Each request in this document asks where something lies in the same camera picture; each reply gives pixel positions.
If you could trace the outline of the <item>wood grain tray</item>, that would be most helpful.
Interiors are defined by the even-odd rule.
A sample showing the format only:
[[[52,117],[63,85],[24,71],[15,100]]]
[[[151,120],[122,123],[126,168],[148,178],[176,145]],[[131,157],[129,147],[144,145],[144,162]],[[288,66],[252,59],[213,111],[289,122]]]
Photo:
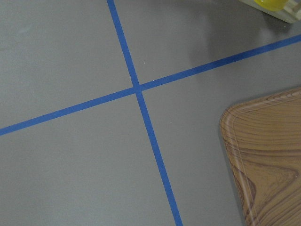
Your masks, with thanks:
[[[246,225],[300,225],[301,89],[234,105],[220,128]]]

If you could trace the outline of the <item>crossing blue tape strip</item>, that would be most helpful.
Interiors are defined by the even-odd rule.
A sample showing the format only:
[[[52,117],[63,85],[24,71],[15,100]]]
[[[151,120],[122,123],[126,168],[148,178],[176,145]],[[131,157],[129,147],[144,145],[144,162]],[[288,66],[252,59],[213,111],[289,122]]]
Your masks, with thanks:
[[[163,77],[163,78],[149,81],[147,83],[141,84],[139,89],[141,91],[153,89],[155,87],[159,87],[159,86],[162,86],[162,85],[174,82],[174,81],[178,81],[178,80],[181,80],[181,79],[184,79],[184,78],[187,78],[187,77],[199,74],[199,73],[210,71],[212,69],[222,67],[224,65],[228,65],[228,64],[238,62],[238,61],[241,61],[241,60],[244,60],[244,59],[256,56],[256,55],[260,55],[260,54],[263,54],[263,53],[266,53],[269,51],[273,51],[278,48],[286,47],[286,46],[298,43],[300,41],[301,41],[301,36],[296,35],[296,36],[293,36],[293,37],[290,37],[290,38],[287,38],[284,40],[273,42],[268,45],[264,45],[264,46],[261,46],[258,48],[254,48],[254,49],[251,49],[248,51],[244,51],[244,52],[232,55],[232,56],[228,56],[228,57],[204,64],[204,65],[200,65],[200,66],[197,66],[197,67],[194,67],[194,68],[182,71],[182,72],[178,72],[178,73],[175,73],[175,74]],[[13,124],[13,125],[1,128],[0,134],[3,136],[5,134],[9,134],[9,133],[12,133],[15,131],[19,131],[19,130],[22,130],[22,129],[25,129],[28,127],[32,127],[32,126],[56,119],[56,118],[63,117],[65,115],[69,115],[69,114],[72,114],[75,112],[86,110],[88,108],[91,108],[91,107],[94,107],[97,105],[111,102],[113,100],[127,97],[127,96],[134,94],[135,91],[136,91],[136,88],[128,88],[128,89],[124,89],[124,90],[121,90],[121,91],[118,91],[115,93],[105,95],[103,97],[99,97],[99,98],[92,99],[92,100],[89,100],[89,101],[86,101],[86,102],[83,102],[83,103],[80,103],[77,105],[73,105],[73,106],[70,106],[70,107],[67,107],[64,109],[60,109],[58,111],[47,113],[47,114],[41,115],[39,117],[35,117],[35,118],[29,119],[29,120],[26,120],[23,122],[19,122],[17,124]]]

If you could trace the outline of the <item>long blue tape strip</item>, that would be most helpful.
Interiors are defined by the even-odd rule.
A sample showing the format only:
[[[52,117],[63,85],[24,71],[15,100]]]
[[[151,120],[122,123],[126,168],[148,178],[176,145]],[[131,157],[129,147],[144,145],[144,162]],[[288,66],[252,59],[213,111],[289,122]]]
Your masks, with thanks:
[[[147,108],[146,102],[144,100],[143,91],[142,91],[141,85],[139,83],[137,74],[136,74],[135,66],[134,66],[134,63],[133,63],[133,60],[131,57],[130,50],[128,48],[127,40],[124,35],[124,31],[123,31],[122,24],[119,19],[119,15],[118,15],[118,11],[117,11],[115,2],[113,0],[108,0],[107,4],[108,4],[110,14],[111,14],[114,26],[115,26],[115,30],[116,30],[117,37],[118,37],[118,40],[120,43],[120,47],[121,47],[121,50],[122,50],[122,53],[124,56],[124,60],[125,60],[126,66],[127,66],[127,70],[129,72],[131,82],[132,82],[132,86],[134,88],[135,96],[136,96],[136,99],[137,99],[137,102],[138,102],[138,105],[140,108],[140,112],[141,112],[143,122],[144,122],[144,125],[146,128],[147,134],[148,134],[148,138],[149,138],[149,141],[150,141],[150,144],[152,147],[153,155],[154,155],[157,167],[158,167],[160,178],[162,180],[163,187],[164,187],[164,190],[166,193],[166,197],[167,197],[167,200],[168,200],[168,203],[169,203],[172,215],[173,215],[174,223],[176,226],[182,226],[183,222],[181,219],[181,215],[178,210],[176,199],[174,197],[172,186],[171,186],[168,174],[167,174],[167,170],[166,170],[166,167],[164,164],[163,157],[161,155],[161,151],[160,151],[160,148],[159,148],[159,145],[157,142],[155,131],[153,129],[153,125],[152,125],[151,118],[150,118],[150,115],[148,112],[148,108]]]

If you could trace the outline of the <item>yellow plastic cup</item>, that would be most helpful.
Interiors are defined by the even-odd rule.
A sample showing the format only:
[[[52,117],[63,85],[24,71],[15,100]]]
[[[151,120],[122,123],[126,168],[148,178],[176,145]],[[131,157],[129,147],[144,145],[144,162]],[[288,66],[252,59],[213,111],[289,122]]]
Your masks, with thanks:
[[[283,10],[289,0],[254,0],[254,2],[269,11]]]

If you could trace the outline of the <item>wooden dish rack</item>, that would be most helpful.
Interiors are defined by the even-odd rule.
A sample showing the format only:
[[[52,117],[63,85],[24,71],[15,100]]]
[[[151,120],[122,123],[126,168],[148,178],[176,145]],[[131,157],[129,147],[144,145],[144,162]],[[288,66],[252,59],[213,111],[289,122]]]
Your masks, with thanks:
[[[280,11],[264,9],[257,5],[254,0],[241,0],[240,2],[290,24],[301,20],[301,1],[289,0],[284,9]]]

